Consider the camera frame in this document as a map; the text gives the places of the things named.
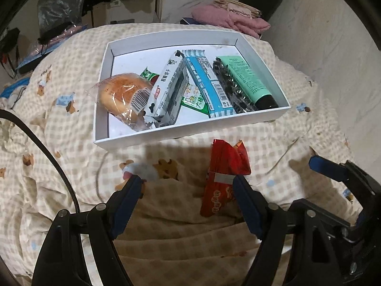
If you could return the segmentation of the white earbuds case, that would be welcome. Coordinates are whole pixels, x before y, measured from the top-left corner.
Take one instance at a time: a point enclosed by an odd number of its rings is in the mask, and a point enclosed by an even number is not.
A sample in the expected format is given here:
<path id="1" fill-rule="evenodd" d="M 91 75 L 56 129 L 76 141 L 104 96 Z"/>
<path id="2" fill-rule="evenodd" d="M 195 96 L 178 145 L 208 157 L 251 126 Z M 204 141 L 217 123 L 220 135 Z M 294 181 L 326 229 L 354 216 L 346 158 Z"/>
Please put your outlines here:
<path id="1" fill-rule="evenodd" d="M 123 168 L 123 179 L 128 181 L 132 175 L 139 176 L 144 181 L 159 179 L 157 170 L 147 163 L 129 163 Z"/>

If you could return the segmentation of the pink folded blanket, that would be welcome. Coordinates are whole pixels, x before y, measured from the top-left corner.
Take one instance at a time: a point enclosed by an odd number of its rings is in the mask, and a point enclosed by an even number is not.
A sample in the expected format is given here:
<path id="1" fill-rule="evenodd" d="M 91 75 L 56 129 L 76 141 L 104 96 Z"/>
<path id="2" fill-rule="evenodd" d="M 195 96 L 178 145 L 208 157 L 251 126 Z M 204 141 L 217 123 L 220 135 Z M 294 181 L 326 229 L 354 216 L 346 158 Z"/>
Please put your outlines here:
<path id="1" fill-rule="evenodd" d="M 192 9 L 191 15 L 194 20 L 204 25 L 230 28 L 257 39 L 271 27 L 262 18 L 245 17 L 214 5 L 199 5 Z"/>

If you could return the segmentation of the checkered bear print quilt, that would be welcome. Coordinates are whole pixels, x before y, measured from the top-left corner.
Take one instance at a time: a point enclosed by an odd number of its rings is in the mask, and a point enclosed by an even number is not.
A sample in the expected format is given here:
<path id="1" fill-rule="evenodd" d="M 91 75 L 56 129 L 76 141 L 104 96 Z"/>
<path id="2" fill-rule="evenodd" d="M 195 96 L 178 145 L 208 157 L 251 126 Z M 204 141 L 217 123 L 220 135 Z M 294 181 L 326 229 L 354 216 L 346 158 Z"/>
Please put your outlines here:
<path id="1" fill-rule="evenodd" d="M 135 285 L 240 285 L 259 247 L 239 221 L 236 203 L 204 218 L 201 198 L 214 139 L 243 141 L 251 163 L 249 183 L 283 209 L 305 198 L 354 223 L 361 211 L 345 186 L 313 172 L 318 154 L 336 163 L 353 156 L 338 117 L 322 89 L 279 60 L 270 44 L 248 37 L 280 84 L 291 108 L 269 123 L 231 127 L 107 152 L 93 141 L 98 81 L 108 43 L 125 37 L 175 31 L 175 24 L 108 25 L 71 37 L 35 69 L 14 114 L 55 155 L 82 210 L 109 199 L 123 181 L 121 164 L 174 161 L 177 174 L 147 183 L 125 232 L 115 241 Z"/>

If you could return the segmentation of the white shallow cardboard box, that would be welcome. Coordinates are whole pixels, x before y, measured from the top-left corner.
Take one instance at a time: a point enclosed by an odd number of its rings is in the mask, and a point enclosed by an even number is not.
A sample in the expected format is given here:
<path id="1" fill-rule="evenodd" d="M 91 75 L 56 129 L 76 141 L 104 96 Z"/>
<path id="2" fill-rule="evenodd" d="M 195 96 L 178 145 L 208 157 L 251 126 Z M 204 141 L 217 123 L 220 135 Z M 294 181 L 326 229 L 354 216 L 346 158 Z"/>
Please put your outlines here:
<path id="1" fill-rule="evenodd" d="M 220 30 L 112 41 L 90 94 L 94 143 L 105 150 L 271 121 L 290 107 L 248 40 Z"/>

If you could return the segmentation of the black plastic covered chair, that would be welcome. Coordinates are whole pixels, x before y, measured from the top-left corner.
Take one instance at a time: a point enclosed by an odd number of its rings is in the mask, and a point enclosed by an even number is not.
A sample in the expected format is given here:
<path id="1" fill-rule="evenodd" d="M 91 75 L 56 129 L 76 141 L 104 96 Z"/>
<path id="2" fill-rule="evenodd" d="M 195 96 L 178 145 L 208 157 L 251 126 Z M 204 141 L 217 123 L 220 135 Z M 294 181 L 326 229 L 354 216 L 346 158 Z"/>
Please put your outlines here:
<path id="1" fill-rule="evenodd" d="M 58 28 L 80 25 L 84 0 L 39 0 L 37 17 L 39 33 L 46 33 Z"/>

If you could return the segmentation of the folded beige cloth stack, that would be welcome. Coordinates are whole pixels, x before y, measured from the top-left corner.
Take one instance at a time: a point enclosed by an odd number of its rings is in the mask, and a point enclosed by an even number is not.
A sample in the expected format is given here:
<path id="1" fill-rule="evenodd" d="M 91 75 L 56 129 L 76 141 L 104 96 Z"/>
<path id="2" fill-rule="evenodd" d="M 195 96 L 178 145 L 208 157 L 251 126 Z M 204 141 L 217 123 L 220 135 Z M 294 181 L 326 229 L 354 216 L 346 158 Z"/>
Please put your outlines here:
<path id="1" fill-rule="evenodd" d="M 236 0 L 214 0 L 213 5 L 249 18 L 261 17 L 261 11 Z"/>

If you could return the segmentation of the green hand cream tube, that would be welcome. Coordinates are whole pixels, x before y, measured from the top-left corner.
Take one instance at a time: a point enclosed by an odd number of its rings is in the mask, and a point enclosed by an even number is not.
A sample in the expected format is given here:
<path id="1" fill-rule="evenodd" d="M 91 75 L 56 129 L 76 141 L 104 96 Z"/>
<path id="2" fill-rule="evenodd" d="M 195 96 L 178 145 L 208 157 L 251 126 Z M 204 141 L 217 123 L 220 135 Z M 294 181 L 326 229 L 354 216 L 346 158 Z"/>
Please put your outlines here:
<path id="1" fill-rule="evenodd" d="M 220 56 L 221 62 L 228 68 L 237 84 L 249 97 L 257 110 L 278 108 L 278 104 L 269 89 L 262 83 L 259 75 L 255 73 L 241 56 Z"/>

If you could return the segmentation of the blue book under blanket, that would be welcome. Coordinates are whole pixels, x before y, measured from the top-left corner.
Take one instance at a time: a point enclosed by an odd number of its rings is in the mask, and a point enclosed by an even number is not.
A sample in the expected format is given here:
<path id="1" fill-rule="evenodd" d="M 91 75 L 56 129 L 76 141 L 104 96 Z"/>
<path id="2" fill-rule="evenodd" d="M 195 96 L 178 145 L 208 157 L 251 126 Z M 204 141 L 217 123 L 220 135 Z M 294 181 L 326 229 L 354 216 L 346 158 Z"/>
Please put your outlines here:
<path id="1" fill-rule="evenodd" d="M 183 17 L 183 18 L 180 20 L 180 24 L 181 24 L 181 25 L 199 25 L 200 23 L 197 22 L 196 20 L 194 20 L 194 19 L 191 18 L 191 17 Z"/>

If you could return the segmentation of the packaged bread bun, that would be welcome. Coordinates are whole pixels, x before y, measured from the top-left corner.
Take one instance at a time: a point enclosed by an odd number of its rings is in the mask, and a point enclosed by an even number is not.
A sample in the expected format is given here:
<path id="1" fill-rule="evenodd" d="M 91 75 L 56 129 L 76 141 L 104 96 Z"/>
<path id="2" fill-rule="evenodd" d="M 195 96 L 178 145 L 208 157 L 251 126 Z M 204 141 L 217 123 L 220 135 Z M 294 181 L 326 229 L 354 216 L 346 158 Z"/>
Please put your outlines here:
<path id="1" fill-rule="evenodd" d="M 147 130 L 145 107 L 152 90 L 151 83 L 135 73 L 111 76 L 88 91 L 94 101 L 134 131 Z"/>

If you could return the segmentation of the blue white biscuit package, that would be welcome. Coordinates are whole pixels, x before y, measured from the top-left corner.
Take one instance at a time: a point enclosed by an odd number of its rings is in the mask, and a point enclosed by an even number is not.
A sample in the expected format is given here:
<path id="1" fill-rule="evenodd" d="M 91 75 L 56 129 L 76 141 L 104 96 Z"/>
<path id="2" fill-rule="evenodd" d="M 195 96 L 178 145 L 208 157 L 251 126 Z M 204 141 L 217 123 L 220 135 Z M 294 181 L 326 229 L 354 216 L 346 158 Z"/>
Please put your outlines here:
<path id="1" fill-rule="evenodd" d="M 208 107 L 210 118 L 236 114 L 219 82 L 205 50 L 183 50 L 188 71 Z"/>

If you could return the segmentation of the black hanging bag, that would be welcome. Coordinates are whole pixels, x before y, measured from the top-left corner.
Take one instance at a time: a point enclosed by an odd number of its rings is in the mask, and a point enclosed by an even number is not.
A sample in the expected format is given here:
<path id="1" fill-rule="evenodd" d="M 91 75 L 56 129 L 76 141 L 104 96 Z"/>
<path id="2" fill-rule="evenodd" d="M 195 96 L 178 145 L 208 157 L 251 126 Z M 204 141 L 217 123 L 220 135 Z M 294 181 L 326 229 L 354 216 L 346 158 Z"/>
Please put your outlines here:
<path id="1" fill-rule="evenodd" d="M 18 46 L 19 34 L 19 28 L 13 28 L 1 39 L 1 66 L 12 79 L 16 78 L 17 70 L 10 59 L 10 53 L 15 50 L 15 64 L 18 64 L 20 58 Z"/>

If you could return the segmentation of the red snack packet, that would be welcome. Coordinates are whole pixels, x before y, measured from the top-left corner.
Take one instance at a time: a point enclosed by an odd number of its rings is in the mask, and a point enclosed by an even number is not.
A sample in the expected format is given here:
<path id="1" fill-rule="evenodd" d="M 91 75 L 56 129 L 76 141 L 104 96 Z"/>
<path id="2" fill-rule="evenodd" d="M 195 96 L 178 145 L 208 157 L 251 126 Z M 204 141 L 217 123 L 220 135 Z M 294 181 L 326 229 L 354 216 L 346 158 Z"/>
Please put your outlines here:
<path id="1" fill-rule="evenodd" d="M 212 143 L 200 215 L 209 218 L 218 214 L 234 199 L 232 184 L 235 176 L 249 174 L 251 166 L 243 141 L 231 145 L 223 139 L 215 139 Z"/>

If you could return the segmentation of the dark plastic hair claw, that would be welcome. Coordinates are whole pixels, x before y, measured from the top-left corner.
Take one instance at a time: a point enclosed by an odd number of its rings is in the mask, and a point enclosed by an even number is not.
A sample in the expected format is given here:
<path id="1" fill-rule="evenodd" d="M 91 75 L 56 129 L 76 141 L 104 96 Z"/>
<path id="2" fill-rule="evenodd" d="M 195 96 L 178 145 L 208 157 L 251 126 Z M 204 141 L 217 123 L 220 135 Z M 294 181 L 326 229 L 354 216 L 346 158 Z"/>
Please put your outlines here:
<path id="1" fill-rule="evenodd" d="M 212 67 L 237 114 L 257 111 L 254 103 L 250 101 L 246 93 L 241 89 L 239 84 L 237 84 L 228 68 L 221 62 L 220 58 L 216 58 L 213 61 Z"/>

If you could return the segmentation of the green candy stick package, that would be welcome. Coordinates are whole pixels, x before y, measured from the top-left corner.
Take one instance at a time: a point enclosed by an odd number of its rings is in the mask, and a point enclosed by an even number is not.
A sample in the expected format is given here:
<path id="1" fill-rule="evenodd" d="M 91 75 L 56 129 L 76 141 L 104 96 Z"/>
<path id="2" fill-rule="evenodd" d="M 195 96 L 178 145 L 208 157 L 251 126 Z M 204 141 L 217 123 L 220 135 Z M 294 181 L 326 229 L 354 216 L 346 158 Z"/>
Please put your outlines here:
<path id="1" fill-rule="evenodd" d="M 160 76 L 154 72 L 151 72 L 147 67 L 140 74 L 141 77 L 147 79 L 152 85 L 156 83 L 156 80 Z M 202 114 L 209 115 L 207 104 L 205 103 L 203 96 L 201 95 L 200 90 L 196 85 L 189 83 L 185 89 L 181 104 L 185 107 L 191 108 L 201 112 Z"/>

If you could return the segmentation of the black white snack wrapper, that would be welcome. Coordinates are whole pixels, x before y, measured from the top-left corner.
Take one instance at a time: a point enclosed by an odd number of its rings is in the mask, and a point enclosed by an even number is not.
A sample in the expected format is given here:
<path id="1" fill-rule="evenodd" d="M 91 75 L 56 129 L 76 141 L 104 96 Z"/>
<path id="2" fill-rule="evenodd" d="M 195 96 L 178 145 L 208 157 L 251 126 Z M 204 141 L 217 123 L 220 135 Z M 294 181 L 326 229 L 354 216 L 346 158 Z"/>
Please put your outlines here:
<path id="1" fill-rule="evenodd" d="M 188 84 L 185 55 L 176 50 L 153 85 L 144 108 L 143 119 L 147 128 L 166 127 L 176 123 Z"/>

